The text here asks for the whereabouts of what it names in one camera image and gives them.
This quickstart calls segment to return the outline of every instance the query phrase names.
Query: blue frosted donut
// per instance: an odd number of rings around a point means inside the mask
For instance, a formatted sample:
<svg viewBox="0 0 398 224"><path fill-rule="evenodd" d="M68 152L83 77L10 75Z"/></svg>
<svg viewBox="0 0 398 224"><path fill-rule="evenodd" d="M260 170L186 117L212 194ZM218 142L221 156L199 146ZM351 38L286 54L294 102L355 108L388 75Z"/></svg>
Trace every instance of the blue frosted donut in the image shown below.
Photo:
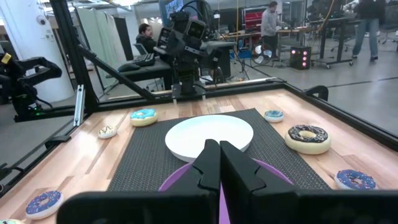
<svg viewBox="0 0 398 224"><path fill-rule="evenodd" d="M145 119L149 117L155 116L155 109L142 109L136 112L133 112L130 116L131 119Z"/></svg>
<svg viewBox="0 0 398 224"><path fill-rule="evenodd" d="M266 112L266 116L270 118L281 118L284 114L279 110L269 110Z"/></svg>
<svg viewBox="0 0 398 224"><path fill-rule="evenodd" d="M376 183L371 176L356 170L341 170L337 173L335 180L342 189L371 190L376 188Z"/></svg>
<svg viewBox="0 0 398 224"><path fill-rule="evenodd" d="M34 198L26 207L26 214L33 215L35 213L43 212L46 209L54 206L60 199L62 193L58 190L42 193Z"/></svg>

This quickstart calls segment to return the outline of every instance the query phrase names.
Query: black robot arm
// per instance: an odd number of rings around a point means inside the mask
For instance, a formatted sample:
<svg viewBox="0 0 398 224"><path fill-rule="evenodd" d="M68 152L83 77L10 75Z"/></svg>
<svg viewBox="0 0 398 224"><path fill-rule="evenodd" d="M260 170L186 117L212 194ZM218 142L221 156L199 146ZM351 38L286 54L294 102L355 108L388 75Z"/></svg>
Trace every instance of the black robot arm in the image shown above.
<svg viewBox="0 0 398 224"><path fill-rule="evenodd" d="M60 67L58 67L58 65L49 62L47 59L43 57L21 60L18 61L17 63L25 70L25 72L38 65L44 67L36 70L36 73L33 75L29 75L27 77L19 79L20 81L32 86L42 83L50 78L59 78L62 75L62 70Z"/></svg>

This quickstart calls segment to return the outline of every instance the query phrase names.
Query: donut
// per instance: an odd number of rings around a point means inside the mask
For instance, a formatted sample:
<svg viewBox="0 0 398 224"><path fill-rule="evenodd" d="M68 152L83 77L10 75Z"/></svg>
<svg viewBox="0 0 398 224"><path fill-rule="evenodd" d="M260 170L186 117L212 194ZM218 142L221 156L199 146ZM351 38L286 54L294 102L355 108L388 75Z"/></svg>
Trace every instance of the donut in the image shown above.
<svg viewBox="0 0 398 224"><path fill-rule="evenodd" d="M155 109L139 110L131 114L130 120L135 127L148 126L157 121L157 113Z"/></svg>
<svg viewBox="0 0 398 224"><path fill-rule="evenodd" d="M63 194L57 190L44 192L26 207L26 217L38 220L54 214L63 202Z"/></svg>
<svg viewBox="0 0 398 224"><path fill-rule="evenodd" d="M105 126L98 131L98 137L101 139L107 139L115 136L118 133L118 130L113 126Z"/></svg>
<svg viewBox="0 0 398 224"><path fill-rule="evenodd" d="M19 220L0 220L0 224L24 224L24 222L19 221Z"/></svg>
<svg viewBox="0 0 398 224"><path fill-rule="evenodd" d="M278 123L284 119L284 114L283 114L283 112L281 112L279 110L269 110L269 111L266 111L264 118L268 122Z"/></svg>
<svg viewBox="0 0 398 224"><path fill-rule="evenodd" d="M309 155L324 153L331 145L325 130L304 124L291 127L285 135L285 142L291 149Z"/></svg>
<svg viewBox="0 0 398 224"><path fill-rule="evenodd" d="M372 190L377 189L374 179L360 171L341 170L335 175L337 186L343 190Z"/></svg>

